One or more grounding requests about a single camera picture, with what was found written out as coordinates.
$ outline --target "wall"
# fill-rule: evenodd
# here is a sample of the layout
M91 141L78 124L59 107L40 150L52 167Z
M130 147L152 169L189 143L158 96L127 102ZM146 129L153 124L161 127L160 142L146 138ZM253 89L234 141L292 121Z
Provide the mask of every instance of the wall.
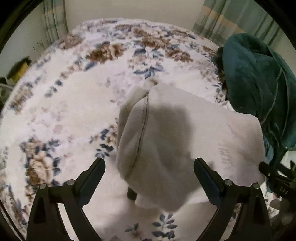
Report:
M44 48L37 48L37 42L41 39L48 46L45 30L42 22L42 4L38 5L14 31L4 49L0 53L0 76L6 76L11 67L19 60L30 56L35 61Z
M140 18L192 29L204 0L65 0L69 30L98 18Z
M276 43L272 45L272 48L283 57L296 76L296 50L284 33L282 33L282 36L276 40Z

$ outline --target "white garment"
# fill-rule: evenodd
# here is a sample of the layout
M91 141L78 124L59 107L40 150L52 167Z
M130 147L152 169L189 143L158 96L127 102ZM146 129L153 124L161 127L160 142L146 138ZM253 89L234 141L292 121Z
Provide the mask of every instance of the white garment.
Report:
M265 161L264 142L256 117L156 83L136 87L119 115L116 165L139 198L167 211L206 202L193 172L198 157L237 185L263 183L258 165Z

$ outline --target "floral pattern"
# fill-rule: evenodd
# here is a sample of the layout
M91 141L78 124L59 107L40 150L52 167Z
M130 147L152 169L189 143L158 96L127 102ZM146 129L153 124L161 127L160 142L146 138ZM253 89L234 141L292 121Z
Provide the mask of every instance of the floral pattern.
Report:
M211 62L217 49L186 29L133 19L86 21L46 49L0 115L0 200L21 233L26 235L40 184L76 179L102 157L106 173L99 194L83 210L104 240L197 238L211 219L211 205L188 204L165 214L126 198L127 184L114 165L117 118L131 89L151 76L231 109L223 73ZM264 193L268 204L274 197ZM204 210L209 212L201 218Z

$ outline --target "plaid curtain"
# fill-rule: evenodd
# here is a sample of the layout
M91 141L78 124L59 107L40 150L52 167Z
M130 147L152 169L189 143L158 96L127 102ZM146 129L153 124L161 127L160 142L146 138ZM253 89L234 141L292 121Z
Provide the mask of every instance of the plaid curtain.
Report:
M43 9L42 18L47 41L52 44L68 32L64 0L44 0Z
M254 35L271 45L281 33L273 18L254 0L205 0L193 31L219 46L238 33Z

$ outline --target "yellow object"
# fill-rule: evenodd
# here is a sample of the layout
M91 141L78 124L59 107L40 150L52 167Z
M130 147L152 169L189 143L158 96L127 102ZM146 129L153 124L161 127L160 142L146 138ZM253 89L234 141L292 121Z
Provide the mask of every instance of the yellow object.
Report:
M14 83L17 83L18 80L24 75L24 73L27 71L28 69L28 65L26 62L23 63L23 65L21 66L21 68L19 69L19 71L13 75L11 78L13 80Z

